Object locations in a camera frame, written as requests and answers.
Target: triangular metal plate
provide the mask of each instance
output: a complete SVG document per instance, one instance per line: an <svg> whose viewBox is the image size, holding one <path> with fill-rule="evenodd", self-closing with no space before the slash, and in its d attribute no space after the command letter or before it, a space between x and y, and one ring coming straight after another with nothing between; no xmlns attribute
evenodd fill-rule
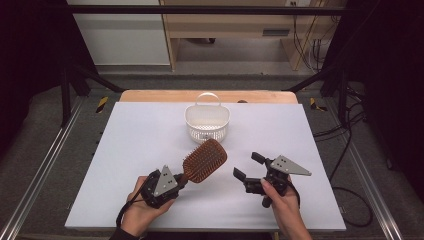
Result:
<svg viewBox="0 0 424 240"><path fill-rule="evenodd" d="M278 156L272 163L271 168L283 172L285 174L296 174L311 176L312 173L303 167L299 166L292 160L284 157L283 155Z"/></svg>
<svg viewBox="0 0 424 240"><path fill-rule="evenodd" d="M176 188L178 186L177 181L169 170L168 166L163 166L162 172L156 185L154 196L160 196L163 193Z"/></svg>

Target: brush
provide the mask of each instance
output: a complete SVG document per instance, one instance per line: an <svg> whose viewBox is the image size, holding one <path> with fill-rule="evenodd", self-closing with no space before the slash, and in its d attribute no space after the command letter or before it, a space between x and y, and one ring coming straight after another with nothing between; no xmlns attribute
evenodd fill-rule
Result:
<svg viewBox="0 0 424 240"><path fill-rule="evenodd" d="M227 160L227 153L218 141L211 138L193 150L183 162L183 176L179 184L188 180L200 183L217 170Z"/></svg>

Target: black sleeve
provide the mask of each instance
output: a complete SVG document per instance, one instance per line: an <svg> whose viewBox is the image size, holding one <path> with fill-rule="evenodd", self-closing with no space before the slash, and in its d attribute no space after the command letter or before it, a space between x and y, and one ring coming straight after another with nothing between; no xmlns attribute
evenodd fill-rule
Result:
<svg viewBox="0 0 424 240"><path fill-rule="evenodd" d="M133 235L117 227L112 237L110 237L109 240L138 240L138 239L139 237L134 237Z"/></svg>

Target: cable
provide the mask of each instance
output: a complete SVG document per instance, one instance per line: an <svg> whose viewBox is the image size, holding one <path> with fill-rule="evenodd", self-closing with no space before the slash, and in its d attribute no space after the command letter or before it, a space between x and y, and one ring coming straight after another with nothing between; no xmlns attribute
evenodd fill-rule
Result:
<svg viewBox="0 0 424 240"><path fill-rule="evenodd" d="M352 226L355 226L355 227L367 227L367 226L369 226L371 223L372 223L372 221L374 220L374 215L373 215L373 211L372 211L372 208L371 208L371 206L367 203L367 201L365 201L365 199L361 196L361 195L359 195L359 194L357 194L356 192L354 192L354 191L352 191L352 190L349 190L349 189L347 189L347 188L342 188L342 187L332 187L332 189L333 190L340 190L340 191L345 191L345 192L348 192L348 193L351 193L351 194L353 194L353 195L355 195L356 197L358 197L364 204L365 204L365 207L368 209L368 213L369 213L369 218L368 218L368 220L367 220L367 222L366 223L354 223L354 222L351 222L351 221L349 221L349 220L347 220L346 218L344 218L343 217L343 220L346 222L346 223L348 223L348 224L350 224L350 225L352 225Z"/></svg>
<svg viewBox="0 0 424 240"><path fill-rule="evenodd" d="M317 69L320 69L319 68L319 63L320 63L320 59L319 59L319 52L321 51L321 39L319 39L318 40L318 49L317 49L317 57L316 57L316 62L317 62Z"/></svg>
<svg viewBox="0 0 424 240"><path fill-rule="evenodd" d="M329 181L330 181L330 183L331 183L331 181L332 181L332 179L333 179L333 177L334 177L334 175L335 175L335 173L336 173L336 171L337 171L337 169L339 168L339 166L340 166L340 164L341 164L341 162L342 162L342 160L343 160L343 158L344 158L344 155L346 154L346 151L347 151L347 149L349 148L349 144L350 144L350 142L351 142L351 140L352 140L352 124L351 124L351 120L352 119L354 119L354 118L352 118L352 119L350 119L350 112L351 112L351 110L355 107L355 106L358 106L358 105L360 105L360 104L362 104L362 102L357 102L357 103L355 103L355 104L353 104L350 108L348 108L348 115L347 115L347 119L348 119L348 121L347 121L347 131L349 132L349 138L348 138L348 140L347 140L347 142L346 142L346 146L345 146L345 148L343 149L343 152L342 152L342 154L340 155L340 157L339 157L339 159L338 159L338 161L337 161L337 163L336 163L336 166L334 167L334 169L333 169L333 172L331 173L331 175L330 175L330 177L329 177ZM352 226L355 226L355 227L367 227L367 226L369 226L371 223L372 223L372 221L373 221L373 211L372 211L372 208L371 208L371 206L365 201L365 199L362 197L362 196L360 196L358 193L356 193L356 192L354 192L354 191L352 191L352 190L349 190L349 189L347 189L347 188L342 188L342 187L332 187L332 189L333 190L341 190L341 191L346 191L346 192L349 192L349 193L351 193L351 194L353 194L354 196L356 196L356 197L358 197L364 204L365 204L365 206L366 206L366 208L368 209L368 212L369 212L369 218L368 218L368 220L367 220L367 222L366 223L363 223L363 224L361 224L361 223L354 223L354 222L351 222L351 221L349 221L349 220L347 220L346 218L344 218L343 217L343 220L346 222L346 223L348 223L348 224L350 224L350 225L352 225Z"/></svg>
<svg viewBox="0 0 424 240"><path fill-rule="evenodd" d="M311 63L311 51L309 51L309 66L312 66L312 63Z"/></svg>
<svg viewBox="0 0 424 240"><path fill-rule="evenodd" d="M358 123L360 120L362 120L363 119L363 117L362 118L360 118L360 119L358 119L358 120L356 120L356 118L358 117L358 116L360 116L360 115L362 115L362 114L364 114L365 112L364 111L361 111L360 113L358 113L358 114L356 114L354 117L352 117L352 119L349 119L348 121L350 121L350 122L353 122L353 124L356 124L356 123ZM342 128L342 125L337 125L337 126L335 126L335 127L333 127L333 128L331 128L331 129L329 129L329 130L325 130L325 131L321 131L321 132L316 132L316 133L314 133L313 134L313 137L315 138L315 137L322 137L322 136L326 136L326 135L329 135L329 134L331 134L331 133L333 133L333 132L335 132L335 131L337 131L337 130L339 130L339 129L341 129Z"/></svg>
<svg viewBox="0 0 424 240"><path fill-rule="evenodd" d="M333 21L334 23L340 22L340 20L337 18L337 16L331 16L331 21Z"/></svg>
<svg viewBox="0 0 424 240"><path fill-rule="evenodd" d="M363 115L365 112L364 111L362 111L361 113L359 113L357 116L359 116L359 115ZM356 120L356 121L352 121L353 122L353 124L351 124L351 126L353 126L353 125L355 125L355 124L357 124L359 121L361 121L361 120L363 120L365 118L365 116L361 116L361 118L360 119L358 119L358 120ZM320 139L320 140L315 140L315 142L322 142L322 141L326 141L326 140L330 140L330 139L333 139L333 138L335 138L335 137L338 137L338 136L340 136L340 135L343 135L345 132L347 132L347 130L345 130L345 131L343 131L343 132L341 132L341 133L339 133L339 134L337 134L337 135L333 135L333 136L331 136L331 137L328 137L328 138L325 138L325 139ZM329 135L330 133L323 133L322 135L320 135L320 137L321 136L325 136L325 135Z"/></svg>
<svg viewBox="0 0 424 240"><path fill-rule="evenodd" d="M143 189L143 187L144 187L144 184L146 184L150 179L152 178L152 176L151 175L149 175L148 177L147 177L147 179L144 181L144 183L140 186L140 188L137 190L137 192L134 194L134 196L132 197L132 199L131 200L129 200L129 201L127 201L126 203L125 203L125 205L124 206L122 206L122 208L121 208L121 210L119 211L119 213L118 213L118 216L116 217L116 226L117 227L121 227L121 222L122 222L122 217L124 216L124 213L128 210L128 208L130 208L131 207L131 205L133 204L133 203L135 203L135 202L141 202L141 201L144 201L143 199L141 199L141 200L136 200L137 199L137 197L138 197L138 195L140 195L141 194L141 191L142 191L142 189Z"/></svg>
<svg viewBox="0 0 424 240"><path fill-rule="evenodd" d="M306 31L306 36L309 36L310 32L312 31L312 26L315 23L316 19L317 19L317 16L314 17L312 24L309 26L309 29ZM299 53L303 63L306 65L307 68L309 68L311 70L316 70L311 65L309 65L309 63L306 61L306 57L304 55L304 50L303 50L302 44L300 42L299 36L297 35L297 16L296 15L293 15L293 32L294 32L293 33L294 47L296 48L296 51Z"/></svg>
<svg viewBox="0 0 424 240"><path fill-rule="evenodd" d="M365 96L363 94L360 94L358 92L356 92L351 86L349 86L349 84L347 85L347 92L348 92L348 96L352 97L353 99L355 99L357 102L360 102L362 100L365 99Z"/></svg>

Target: black cable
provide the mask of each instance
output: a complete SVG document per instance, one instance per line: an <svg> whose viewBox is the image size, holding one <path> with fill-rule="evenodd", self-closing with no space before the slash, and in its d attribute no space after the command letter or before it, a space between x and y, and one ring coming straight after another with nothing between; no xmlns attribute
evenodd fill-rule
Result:
<svg viewBox="0 0 424 240"><path fill-rule="evenodd" d="M339 23L340 20L337 18L337 16L331 16L331 21L333 21L333 23Z"/></svg>
<svg viewBox="0 0 424 240"><path fill-rule="evenodd" d="M319 68L320 60L318 59L318 56L317 56L317 54L316 54L317 41L318 41L317 39L314 39L314 41L313 41L313 44L312 44L312 56L313 56L313 58L314 58L314 60L315 60L315 63L317 64L316 69L317 69L318 71L320 71L320 68Z"/></svg>
<svg viewBox="0 0 424 240"><path fill-rule="evenodd" d="M362 101L365 99L365 95L358 93L357 91L355 91L351 86L349 86L349 84L347 85L347 92L351 97L357 97L359 99L359 101Z"/></svg>
<svg viewBox="0 0 424 240"><path fill-rule="evenodd" d="M346 223L348 223L348 224L350 224L350 225L352 225L352 226L355 226L355 227L367 227L367 226L369 226L371 223L372 223L372 221L373 221L373 219L374 219L374 214L373 214L373 211L372 211L372 208L371 208L371 206L367 203L367 201L365 201L365 199L361 196L361 195L359 195L359 194L357 194L356 192L354 192L354 191L352 191L352 190L349 190L349 189L347 189L347 188L342 188L342 187L332 187L332 189L333 190L340 190L340 191L345 191L345 192L348 192L348 193L351 193L351 194L353 194L353 195L355 195L356 197L358 197L364 204L365 204L365 206L366 206L366 208L368 209L368 213L369 213L369 218L368 218L368 221L366 222L366 223L354 223L354 222L351 222L351 221L349 221L349 220L347 220L346 218L344 218L343 217L343 220L346 222Z"/></svg>
<svg viewBox="0 0 424 240"><path fill-rule="evenodd" d="M300 194L299 194L299 192L298 192L298 191L297 191L297 189L294 187L294 185L293 185L293 183L292 183L292 182L287 181L286 183L287 183L287 185L288 185L289 187L291 187L291 188L293 189L294 193L296 194L296 197L297 197L297 204L298 204L298 206L299 206L299 208L300 208Z"/></svg>
<svg viewBox="0 0 424 240"><path fill-rule="evenodd" d="M351 124L351 126L353 126L353 125L357 124L359 121L361 121L361 120L362 120L362 119L364 119L364 118L365 118L365 117L364 117L364 116L362 116L360 119L358 119L358 120L356 120L356 121L352 121L352 122L353 122L353 124ZM339 133L339 134L333 135L333 136L331 136L331 137L325 138L325 139L315 140L315 142L327 141L327 140L330 140L330 139L336 138L336 137L338 137L338 136L340 136L340 135L343 135L345 132L347 132L347 130L345 130L345 131L343 131L343 132L341 132L341 133Z"/></svg>
<svg viewBox="0 0 424 240"><path fill-rule="evenodd" d="M316 18L317 18L317 16L314 17L314 20L312 21L311 26L309 27L308 31L306 32L306 35L309 35L309 33L312 31L312 26L313 26ZM312 69L312 70L316 70L316 69L314 69L308 63L308 61L306 61L306 57L303 54L304 53L304 50L303 50L302 44L300 42L299 36L297 35L297 23L296 23L296 20L297 20L297 16L294 15L293 16L293 43L294 43L294 47L296 48L296 51L299 53L299 55L300 55L303 63L306 65L306 67L309 68L309 69Z"/></svg>
<svg viewBox="0 0 424 240"><path fill-rule="evenodd" d="M333 29L335 26L337 26L337 24L338 23L334 23L333 25L331 25L331 27L329 27L327 29L327 31L325 31L325 33L319 39L321 39L321 40L324 39L324 37L327 35L327 33L329 33L331 29ZM322 44L322 45L327 45L330 42L330 40L333 38L335 32L336 31L334 30L333 35L329 38L329 40L325 44Z"/></svg>
<svg viewBox="0 0 424 240"><path fill-rule="evenodd" d="M319 63L320 63L320 60L319 60L319 52L321 51L321 39L319 39L318 40L318 49L317 49L317 58L316 58L316 62L317 62L317 69L318 69L318 71L320 71L321 69L319 68Z"/></svg>
<svg viewBox="0 0 424 240"><path fill-rule="evenodd" d="M353 122L354 124L355 123L357 123L359 120L361 120L361 119L359 119L359 120L356 120L356 118L358 117L358 116L360 116L361 114L363 114L363 113L365 113L364 111L361 111L360 113L358 113L358 114L356 114L352 119L349 119L348 121L350 121L350 122ZM331 133L333 133L333 132L335 132L335 131L337 131L337 130L339 130L339 129L341 129L342 128L342 125L337 125L337 126L335 126L335 127L333 127L332 129L330 129L330 130L326 130L326 131L321 131L321 132L317 132L317 133L314 133L313 134L313 137L322 137L322 136L326 136L326 135L329 135L329 134L331 134Z"/></svg>
<svg viewBox="0 0 424 240"><path fill-rule="evenodd" d="M151 175L149 175L148 177L147 177L147 179L143 182L143 184L140 186L140 188L137 190L137 192L134 194L134 196L132 197L132 199L131 200L129 200L129 201L127 201L126 203L125 203L125 205L124 206L122 206L122 208L121 208L121 210L119 211L119 213L118 213L118 216L116 217L116 226L117 227L121 227L121 223L122 223L122 217L124 216L124 213L128 210L128 208L130 208L131 207L131 205L133 204L133 203L135 203L135 202L141 202L141 201L144 201L143 199L142 200L136 200L137 199L137 197L138 197L138 195L140 195L140 193L141 193L141 190L143 189L143 187L144 187L144 184L146 184L150 179L152 178L152 176Z"/></svg>
<svg viewBox="0 0 424 240"><path fill-rule="evenodd" d="M355 104L353 104L350 108L348 108L348 113L347 113L347 119L348 119L348 121L347 121L347 131L349 132L349 138L348 138L348 140L347 140L347 142L346 142L346 146L345 146L345 148L343 149L343 152L342 152L342 154L340 155L340 157L339 157L339 160L337 161L337 164L336 164L336 166L334 167L334 169L333 169L333 172L331 173L331 175L330 175L330 177L329 177L329 181L330 181L330 183L331 183L331 180L333 179L333 177L334 177L334 174L336 173L336 171L337 171L337 169L339 168L339 166L340 166L340 164L341 164L341 162L342 162L342 160L343 160L343 158L344 158L344 155L346 154L346 151L347 151L347 149L349 148L349 144L350 144L350 142L351 142L351 140L352 140L352 124L351 124L351 119L350 119L350 112L352 111L352 109L355 107L355 106L358 106L358 105L360 105L360 104L362 104L362 102L357 102L357 103L355 103ZM364 204L365 204L365 206L367 207L367 209L368 209L368 212L369 212L369 218L368 218L368 220L367 220L367 222L366 223L363 223L363 224L361 224L361 223L354 223L354 222L351 222L351 221L349 221L349 220L347 220L346 218L344 218L343 217L343 220L346 222L346 223L348 223L348 224L350 224L350 225L352 225L352 226L355 226L355 227L367 227L367 226L369 226L371 223L372 223L372 221L373 221L373 211L372 211L372 208L371 208L371 206L365 201L365 199L362 197L362 196L360 196L358 193L356 193L356 192L354 192L354 191L352 191L352 190L349 190L349 189L347 189L347 188L342 188L342 187L332 187L332 189L333 190L342 190L342 191L346 191L346 192L349 192L349 193L351 193L351 194L353 194L353 195L355 195L356 197L358 197Z"/></svg>

